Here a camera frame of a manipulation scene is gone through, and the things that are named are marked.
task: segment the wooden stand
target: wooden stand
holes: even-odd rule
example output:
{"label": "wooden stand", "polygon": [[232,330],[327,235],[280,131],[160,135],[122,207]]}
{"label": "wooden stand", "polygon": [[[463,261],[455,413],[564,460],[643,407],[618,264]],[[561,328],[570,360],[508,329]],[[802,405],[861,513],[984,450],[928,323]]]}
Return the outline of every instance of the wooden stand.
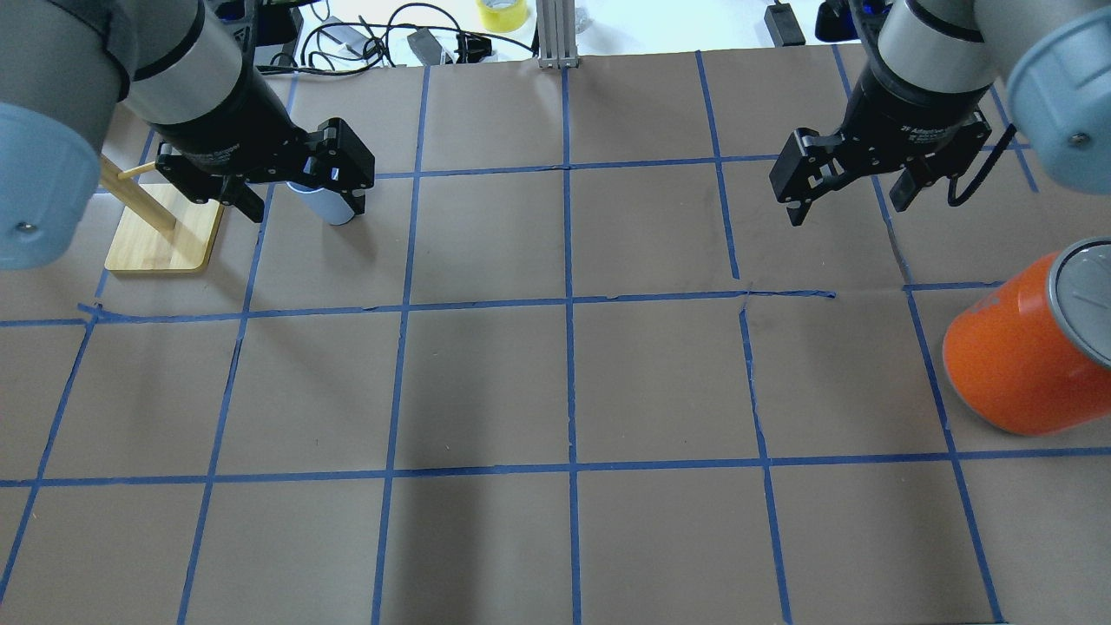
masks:
{"label": "wooden stand", "polygon": [[196,204],[173,184],[131,180],[152,169],[146,164],[120,171],[100,157],[100,183],[126,204],[108,250],[104,268],[114,273],[193,273],[208,264],[223,205]]}

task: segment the yellow tape roll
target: yellow tape roll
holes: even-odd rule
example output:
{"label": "yellow tape roll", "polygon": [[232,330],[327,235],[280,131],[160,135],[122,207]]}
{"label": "yellow tape roll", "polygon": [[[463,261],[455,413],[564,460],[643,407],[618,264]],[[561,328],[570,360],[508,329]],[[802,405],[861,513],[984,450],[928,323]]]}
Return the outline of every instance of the yellow tape roll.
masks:
{"label": "yellow tape roll", "polygon": [[490,32],[514,31],[529,17],[524,0],[474,0],[474,3],[479,6],[482,27]]}

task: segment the orange container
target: orange container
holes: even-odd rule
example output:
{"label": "orange container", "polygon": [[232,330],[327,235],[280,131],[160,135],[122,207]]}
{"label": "orange container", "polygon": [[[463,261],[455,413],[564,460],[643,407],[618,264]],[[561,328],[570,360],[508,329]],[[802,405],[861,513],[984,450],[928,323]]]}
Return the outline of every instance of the orange container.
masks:
{"label": "orange container", "polygon": [[962,312],[943,360],[961,400],[1014,434],[1111,415],[1111,238],[1045,255]]}

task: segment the wooden base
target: wooden base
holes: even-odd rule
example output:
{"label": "wooden base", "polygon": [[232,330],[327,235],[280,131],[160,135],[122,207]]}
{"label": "wooden base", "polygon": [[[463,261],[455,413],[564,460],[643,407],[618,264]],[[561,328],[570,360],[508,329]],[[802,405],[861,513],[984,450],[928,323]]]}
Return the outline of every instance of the wooden base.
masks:
{"label": "wooden base", "polygon": [[196,204],[173,184],[142,188],[178,218],[169,230],[157,230],[131,209],[123,210],[116,238],[104,259],[113,273],[193,273],[208,264],[223,205],[213,200]]}

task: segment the wooden dowel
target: wooden dowel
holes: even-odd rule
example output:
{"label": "wooden dowel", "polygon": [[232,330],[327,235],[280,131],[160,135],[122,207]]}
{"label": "wooden dowel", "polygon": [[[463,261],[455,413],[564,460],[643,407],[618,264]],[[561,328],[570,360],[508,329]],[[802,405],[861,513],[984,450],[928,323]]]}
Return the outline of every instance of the wooden dowel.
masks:
{"label": "wooden dowel", "polygon": [[120,173],[122,172],[114,162],[109,160],[104,154],[100,154],[101,185],[134,211],[136,214],[141,216],[143,221],[150,223],[151,228],[162,231],[173,230],[173,226],[178,223],[178,219],[173,213],[167,210],[164,205],[158,203],[154,198],[150,196],[150,193],[144,191],[134,180],[130,178],[121,180]]}
{"label": "wooden dowel", "polygon": [[134,178],[136,175],[147,173],[148,171],[154,171],[154,161],[140,164],[139,167],[132,167],[131,169],[124,169],[123,171],[120,171],[118,178],[120,180],[127,180],[128,178]]}

